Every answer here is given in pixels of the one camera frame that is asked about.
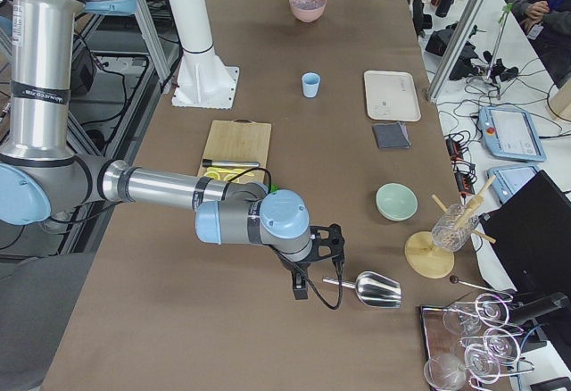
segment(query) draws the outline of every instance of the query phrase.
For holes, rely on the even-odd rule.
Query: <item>black monitor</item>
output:
[[[485,233],[517,292],[535,298],[562,292],[571,297],[571,202],[545,171],[538,172],[499,210],[485,214]],[[538,319],[571,368],[571,310]]]

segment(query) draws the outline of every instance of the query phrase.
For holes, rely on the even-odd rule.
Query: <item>gray chair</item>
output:
[[[41,384],[93,258],[29,259],[0,280],[0,390],[28,391]]]

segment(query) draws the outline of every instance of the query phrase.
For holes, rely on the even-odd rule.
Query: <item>white desk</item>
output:
[[[456,0],[446,18],[436,17],[434,15],[435,8],[427,4],[425,6],[425,13],[433,16],[433,30],[444,29],[447,25],[458,21],[467,2],[468,0]],[[482,11],[476,18],[478,29],[485,32],[477,32],[476,35],[470,39],[470,42],[476,46],[476,52],[480,57],[483,57],[485,50],[489,50],[490,52],[493,50],[500,29],[498,22],[504,5],[505,2],[503,0],[487,0]],[[429,78],[434,76],[434,72],[442,59],[433,54],[424,52],[431,32],[432,31],[427,31],[425,37],[419,39]],[[492,104],[515,104],[528,112],[536,114],[537,116],[533,116],[533,120],[540,136],[557,135],[560,131],[565,132],[571,130],[571,123],[557,121],[557,124],[562,127],[562,130],[552,123],[553,120],[550,118],[545,101],[547,95],[544,92],[549,92],[553,82],[547,71],[544,70],[542,62],[537,59],[537,54],[525,38],[524,33],[512,15],[508,18],[497,57],[502,58],[507,68],[513,66],[518,67],[520,73],[524,75],[521,76],[520,79],[529,85],[529,87],[521,83],[519,79],[504,82],[501,84],[501,99],[497,99],[494,95],[491,99]],[[481,89],[484,92],[491,90],[481,79],[471,79],[469,85],[467,85],[466,79],[448,81],[444,85],[444,89],[437,100],[444,135],[467,130],[472,135],[471,139],[477,138],[474,121],[469,117],[460,116],[468,116],[471,113],[477,112],[479,108],[478,105],[470,102],[459,105],[460,102],[466,99],[472,99],[476,102],[483,100],[482,103],[488,101],[486,96],[483,96],[477,89]],[[554,96],[556,93],[557,88],[554,87],[551,90],[551,96]],[[539,167],[551,176],[559,188],[564,191],[571,190],[571,162],[568,160],[569,154],[571,153],[571,137],[542,140],[542,145],[548,159],[546,162],[539,163]],[[478,177],[475,184],[476,191],[485,183],[485,172],[489,168],[514,163],[491,156],[479,142],[470,143],[469,156],[471,157],[468,157],[468,159],[476,165],[476,174]],[[484,204],[480,212],[491,211],[500,207],[498,199],[492,193],[487,194],[484,198]],[[475,246],[479,246],[480,244],[481,242],[479,240],[474,241]],[[489,243],[484,241],[482,248],[477,253],[477,257],[483,278],[494,288],[503,289],[513,287],[513,284],[501,267]],[[561,361],[551,344],[548,344],[547,347],[542,349],[527,353],[525,356],[535,364],[536,369],[531,374],[522,375],[522,389],[524,390],[530,389],[528,384],[553,379],[559,376],[571,377],[571,371],[569,371],[565,363]]]

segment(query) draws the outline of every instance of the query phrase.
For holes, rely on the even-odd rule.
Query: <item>green bowl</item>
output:
[[[417,208],[417,197],[402,184],[388,183],[377,190],[377,209],[388,220],[407,220]]]

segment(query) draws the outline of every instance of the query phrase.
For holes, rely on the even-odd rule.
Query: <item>wooden cutting board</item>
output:
[[[271,124],[254,121],[212,121],[211,130],[204,147],[203,159],[215,161],[259,162],[265,168],[268,160]],[[214,179],[229,179],[238,171],[218,170],[201,166],[196,175]],[[238,182],[264,182],[263,171],[252,171],[240,177]]]

